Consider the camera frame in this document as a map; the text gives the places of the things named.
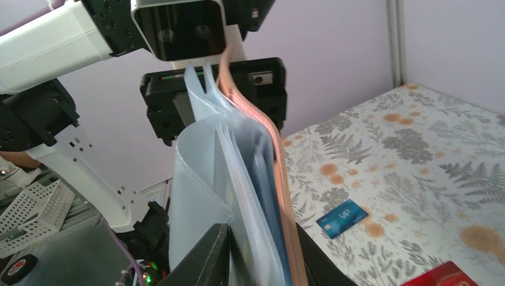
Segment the blue credit card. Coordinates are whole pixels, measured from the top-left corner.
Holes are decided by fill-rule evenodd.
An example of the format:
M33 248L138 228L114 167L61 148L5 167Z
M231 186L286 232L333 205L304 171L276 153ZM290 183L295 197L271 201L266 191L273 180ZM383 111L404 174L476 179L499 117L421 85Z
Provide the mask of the blue credit card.
M347 199L316 220L316 223L330 239L334 239L368 216L367 211Z

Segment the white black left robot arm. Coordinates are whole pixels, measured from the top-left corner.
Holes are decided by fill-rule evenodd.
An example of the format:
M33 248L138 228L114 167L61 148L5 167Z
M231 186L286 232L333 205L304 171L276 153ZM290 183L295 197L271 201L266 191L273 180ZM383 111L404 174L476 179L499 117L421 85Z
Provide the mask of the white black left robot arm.
M1 33L1 150L56 173L160 285L300 285L280 121L285 69L242 47L272 1L65 1ZM95 152L58 78L145 49L173 69L139 86L155 134L176 149L165 210Z

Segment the red credit card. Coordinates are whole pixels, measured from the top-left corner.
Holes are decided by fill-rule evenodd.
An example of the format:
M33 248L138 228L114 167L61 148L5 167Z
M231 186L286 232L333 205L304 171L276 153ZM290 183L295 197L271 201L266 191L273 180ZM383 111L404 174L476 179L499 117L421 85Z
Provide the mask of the red credit card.
M445 262L411 280L402 286L478 286L454 262Z

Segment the pink leather card holder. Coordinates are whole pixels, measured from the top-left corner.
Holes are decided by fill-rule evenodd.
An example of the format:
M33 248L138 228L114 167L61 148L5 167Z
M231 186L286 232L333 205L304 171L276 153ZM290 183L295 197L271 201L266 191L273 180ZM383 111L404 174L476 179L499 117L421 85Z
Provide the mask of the pink leather card holder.
M231 285L307 285L303 253L275 124L233 81L232 46L218 72L188 65L184 82L194 122L176 141L169 265L181 267L216 224L231 231Z

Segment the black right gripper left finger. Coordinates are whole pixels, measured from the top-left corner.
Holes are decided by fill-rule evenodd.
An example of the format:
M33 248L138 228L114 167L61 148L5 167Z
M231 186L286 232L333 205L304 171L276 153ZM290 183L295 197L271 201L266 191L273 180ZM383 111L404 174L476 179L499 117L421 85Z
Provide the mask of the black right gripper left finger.
M160 286L228 286L230 227L215 223L161 280Z

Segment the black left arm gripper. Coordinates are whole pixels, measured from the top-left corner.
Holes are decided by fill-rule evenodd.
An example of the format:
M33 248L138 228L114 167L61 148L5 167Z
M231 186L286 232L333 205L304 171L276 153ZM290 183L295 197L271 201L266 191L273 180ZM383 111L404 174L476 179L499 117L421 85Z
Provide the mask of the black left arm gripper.
M282 60L275 57L233 62L229 69L242 95L281 130L286 120L288 100L286 68ZM195 121L184 72L184 69L178 69L147 73L140 85L148 120L157 138L169 147L181 131Z

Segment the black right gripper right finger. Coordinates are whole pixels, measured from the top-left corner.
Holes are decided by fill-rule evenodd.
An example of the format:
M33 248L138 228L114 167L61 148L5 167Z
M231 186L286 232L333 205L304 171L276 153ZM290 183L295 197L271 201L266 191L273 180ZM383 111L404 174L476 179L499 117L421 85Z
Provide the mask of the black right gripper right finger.
M356 286L340 271L306 231L297 224L308 284L312 286Z

